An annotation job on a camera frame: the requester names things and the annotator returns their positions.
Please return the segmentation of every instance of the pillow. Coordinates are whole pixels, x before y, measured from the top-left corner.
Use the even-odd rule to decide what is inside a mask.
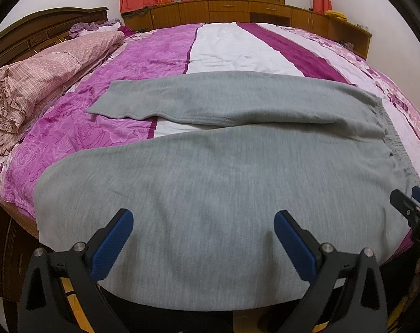
[[[0,68],[0,140],[5,134],[17,134],[20,127],[35,112],[36,105],[51,95],[61,96],[80,79],[85,69],[91,70],[108,53],[124,42],[120,31],[99,32],[80,36],[51,46],[26,60]],[[8,142],[1,153],[9,151],[14,144]]]

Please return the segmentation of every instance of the carved headboard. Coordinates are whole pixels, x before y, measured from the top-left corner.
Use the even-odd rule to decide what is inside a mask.
[[[105,22],[106,11],[61,7],[25,16],[0,33],[0,67],[67,40],[69,28],[78,22]]]

